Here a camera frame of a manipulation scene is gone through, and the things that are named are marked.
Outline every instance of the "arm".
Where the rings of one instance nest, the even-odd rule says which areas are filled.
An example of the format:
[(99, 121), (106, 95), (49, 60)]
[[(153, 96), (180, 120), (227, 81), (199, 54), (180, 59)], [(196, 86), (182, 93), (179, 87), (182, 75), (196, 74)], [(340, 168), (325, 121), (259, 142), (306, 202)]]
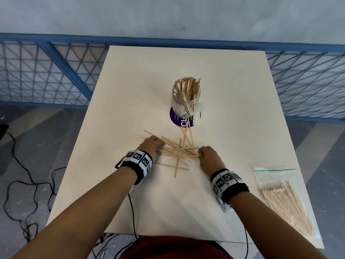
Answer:
[[(138, 150), (148, 152), (154, 161), (163, 144), (151, 136)], [(136, 180), (134, 170), (119, 168), (71, 204), (12, 259), (87, 258)]]
[[(226, 168), (211, 147), (201, 147), (199, 153), (200, 166), (207, 176)], [(266, 259), (325, 259), (307, 239), (250, 192), (231, 197), (229, 204)]]

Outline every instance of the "purple sticker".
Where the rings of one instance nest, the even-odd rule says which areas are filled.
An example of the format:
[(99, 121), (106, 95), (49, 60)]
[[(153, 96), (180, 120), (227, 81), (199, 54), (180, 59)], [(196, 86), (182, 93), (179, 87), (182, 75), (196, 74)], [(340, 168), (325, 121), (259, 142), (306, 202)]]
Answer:
[[(170, 109), (170, 119), (174, 124), (176, 124), (179, 127), (186, 127), (187, 126), (188, 119), (182, 119), (182, 118), (178, 117), (175, 114), (173, 108)], [(189, 118), (189, 123), (190, 123), (190, 127), (192, 127), (193, 126), (193, 116)]]

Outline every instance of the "forearm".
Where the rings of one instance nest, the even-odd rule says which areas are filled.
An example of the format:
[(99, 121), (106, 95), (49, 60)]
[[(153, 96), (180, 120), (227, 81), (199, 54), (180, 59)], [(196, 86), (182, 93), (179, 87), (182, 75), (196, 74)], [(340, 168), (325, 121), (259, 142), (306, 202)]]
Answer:
[(121, 167), (71, 204), (14, 258), (86, 258), (136, 179), (131, 168)]
[(249, 192), (229, 199), (265, 259), (325, 259), (308, 240)]

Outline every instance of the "clear jar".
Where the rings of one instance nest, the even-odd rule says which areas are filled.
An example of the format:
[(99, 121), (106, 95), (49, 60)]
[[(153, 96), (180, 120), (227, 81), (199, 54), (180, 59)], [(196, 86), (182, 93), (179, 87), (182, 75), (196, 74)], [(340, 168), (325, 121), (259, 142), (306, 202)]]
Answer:
[(182, 119), (192, 117), (194, 113), (197, 113), (199, 110), (198, 101), (200, 99), (200, 94), (201, 91), (199, 91), (198, 97), (192, 101), (184, 101), (176, 96), (175, 92), (172, 91), (172, 109), (174, 110), (175, 114)]

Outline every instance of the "pile of wooden sticks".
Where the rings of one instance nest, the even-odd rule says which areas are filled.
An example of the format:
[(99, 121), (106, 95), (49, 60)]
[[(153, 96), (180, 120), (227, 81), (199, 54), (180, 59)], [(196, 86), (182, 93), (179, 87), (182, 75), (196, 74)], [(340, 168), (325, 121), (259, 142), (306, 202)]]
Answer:
[(192, 135), (192, 130), (190, 129), (190, 123), (189, 120), (187, 121), (187, 126), (185, 128), (181, 127), (182, 132), (183, 132), (183, 139), (180, 138), (179, 143), (166, 138), (164, 136), (162, 137), (158, 137), (156, 135), (154, 135), (153, 133), (150, 133), (149, 131), (144, 130), (146, 133), (150, 134), (150, 135), (154, 135), (160, 139), (162, 139), (165, 143), (166, 146), (164, 147), (164, 149), (162, 149), (162, 155), (165, 156), (170, 156), (176, 159), (176, 165), (167, 165), (167, 164), (162, 164), (162, 163), (158, 163), (156, 162), (156, 164), (159, 165), (163, 165), (163, 166), (167, 166), (167, 167), (172, 167), (175, 168), (175, 175), (174, 178), (176, 178), (176, 174), (177, 174), (177, 170), (181, 169), (181, 170), (188, 170), (188, 168), (184, 168), (184, 167), (179, 167), (179, 163), (183, 163), (185, 165), (188, 165), (187, 162), (190, 162), (190, 160), (197, 160), (199, 155), (198, 155), (198, 151), (197, 149), (199, 147), (194, 146), (194, 142), (193, 142), (193, 135)]
[(183, 103), (186, 110), (185, 119), (192, 117), (195, 112), (195, 103), (189, 104), (186, 102), (195, 100), (200, 94), (200, 80), (197, 81), (194, 77), (184, 77), (175, 81), (172, 88), (174, 95), (179, 98)]
[(300, 234), (312, 235), (315, 232), (298, 194), (288, 182), (275, 188), (261, 188), (260, 191), (270, 208)]

